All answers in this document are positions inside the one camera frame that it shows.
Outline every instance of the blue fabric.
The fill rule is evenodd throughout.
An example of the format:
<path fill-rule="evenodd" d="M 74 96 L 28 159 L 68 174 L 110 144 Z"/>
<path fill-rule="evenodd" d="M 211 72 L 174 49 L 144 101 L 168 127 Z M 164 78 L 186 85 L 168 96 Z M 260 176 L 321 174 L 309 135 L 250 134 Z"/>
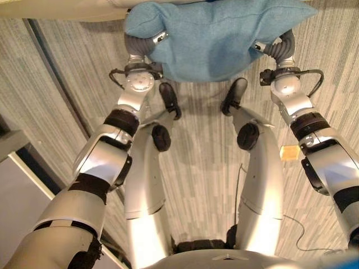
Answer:
<path fill-rule="evenodd" d="M 221 0 L 174 5 L 145 2 L 126 18 L 125 32 L 169 37 L 149 55 L 174 81 L 224 81 L 262 53 L 254 41 L 271 43 L 316 10 L 297 0 Z"/>
<path fill-rule="evenodd" d="M 327 269 L 358 269 L 358 268 L 359 268 L 359 259 L 354 259 L 352 261 L 343 262 L 341 265 L 328 267 Z"/>

